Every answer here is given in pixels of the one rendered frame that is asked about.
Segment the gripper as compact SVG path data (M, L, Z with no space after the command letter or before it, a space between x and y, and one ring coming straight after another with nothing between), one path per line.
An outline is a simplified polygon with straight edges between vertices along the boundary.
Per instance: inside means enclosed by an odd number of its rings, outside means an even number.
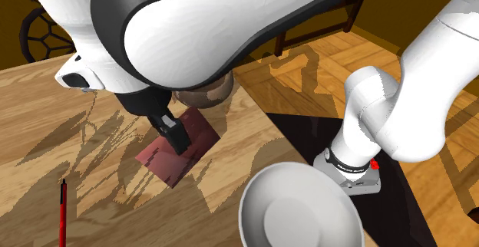
M114 95L130 114L147 116L151 125L167 140L177 155L183 154L190 146L184 125L167 108L172 97L171 91L146 87L141 91Z

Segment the dark red flat book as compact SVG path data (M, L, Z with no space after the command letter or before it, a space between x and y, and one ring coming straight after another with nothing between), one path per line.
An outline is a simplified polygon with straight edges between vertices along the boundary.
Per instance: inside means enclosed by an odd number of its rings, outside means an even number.
M167 140L159 136L136 156L136 160L170 188L174 188L220 139L206 118L194 107L188 108L178 119L191 142L183 154L177 155Z

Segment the brown round bowl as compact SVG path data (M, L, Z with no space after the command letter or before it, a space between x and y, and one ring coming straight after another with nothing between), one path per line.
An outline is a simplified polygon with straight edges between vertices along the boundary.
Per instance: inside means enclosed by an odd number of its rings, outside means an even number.
M234 78L230 71L217 81L191 91L174 91L173 95L182 104L199 109L221 104L233 90Z

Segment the red and black pen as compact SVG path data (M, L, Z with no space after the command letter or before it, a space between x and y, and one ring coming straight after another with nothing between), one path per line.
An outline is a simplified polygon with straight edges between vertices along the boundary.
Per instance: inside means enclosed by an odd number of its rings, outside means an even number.
M67 188L68 188L68 185L65 179L63 179L61 183L58 247L66 247Z

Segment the wooden table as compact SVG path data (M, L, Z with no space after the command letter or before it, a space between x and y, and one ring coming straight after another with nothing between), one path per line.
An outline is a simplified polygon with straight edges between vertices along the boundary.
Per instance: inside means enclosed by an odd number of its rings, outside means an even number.
M113 94L55 83L63 59L0 72L0 247L242 247L241 194L264 166L297 161L268 113L339 117L351 68L286 53L235 71L232 94L203 115L219 143L170 188L136 160L155 137Z

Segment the white bowl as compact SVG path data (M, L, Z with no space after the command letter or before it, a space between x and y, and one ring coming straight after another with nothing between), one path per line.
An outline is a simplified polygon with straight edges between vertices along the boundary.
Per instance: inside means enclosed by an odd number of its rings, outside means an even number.
M238 223L243 247L365 247L352 200L304 163L274 163L252 177Z

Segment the dark wooden chair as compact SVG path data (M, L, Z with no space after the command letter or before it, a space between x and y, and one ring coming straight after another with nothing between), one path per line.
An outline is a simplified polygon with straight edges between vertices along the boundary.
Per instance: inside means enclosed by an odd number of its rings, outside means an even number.
M344 22L337 23L335 25L328 26L326 28L321 28L319 30L300 35L295 38L286 39L286 31L276 37L274 55L279 57L282 55L283 49L294 44L299 44L304 41L308 41L312 38L317 38L319 36L331 33L342 29L345 33L348 33L352 30L352 26L358 16L359 10L363 4L364 0L344 0L334 7L329 9L329 12L335 11L336 9L343 8L347 5L353 5L352 10L348 14L348 19Z

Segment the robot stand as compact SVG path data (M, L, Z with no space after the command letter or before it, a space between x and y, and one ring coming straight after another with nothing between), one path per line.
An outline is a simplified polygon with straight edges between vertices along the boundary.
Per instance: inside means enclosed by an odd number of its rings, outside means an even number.
M339 118L266 115L308 164L338 133ZM384 151L375 156L381 189L353 196L365 231L378 247L438 247L399 163Z

